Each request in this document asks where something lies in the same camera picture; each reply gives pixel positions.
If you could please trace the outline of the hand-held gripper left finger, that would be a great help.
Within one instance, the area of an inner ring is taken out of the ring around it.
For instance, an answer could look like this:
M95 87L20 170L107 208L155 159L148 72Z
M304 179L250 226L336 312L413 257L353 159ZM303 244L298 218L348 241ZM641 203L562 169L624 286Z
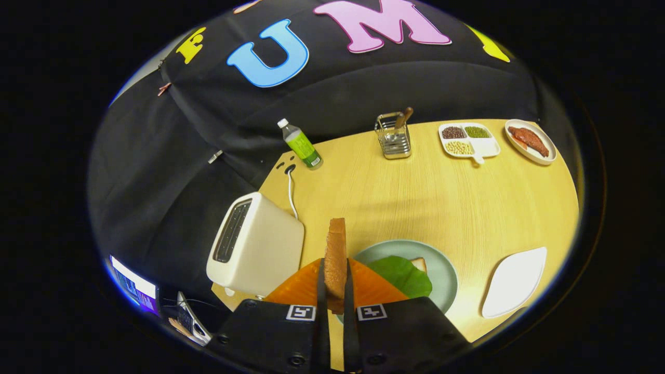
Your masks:
M243 300L207 345L210 355L244 373L330 373L325 261L316 305Z

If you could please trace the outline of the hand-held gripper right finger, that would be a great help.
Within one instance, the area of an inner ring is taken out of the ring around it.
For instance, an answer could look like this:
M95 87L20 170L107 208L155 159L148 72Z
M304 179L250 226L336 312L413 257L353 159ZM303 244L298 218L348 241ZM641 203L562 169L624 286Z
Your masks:
M427 297L355 307L347 268L344 372L437 373L470 351L471 343Z

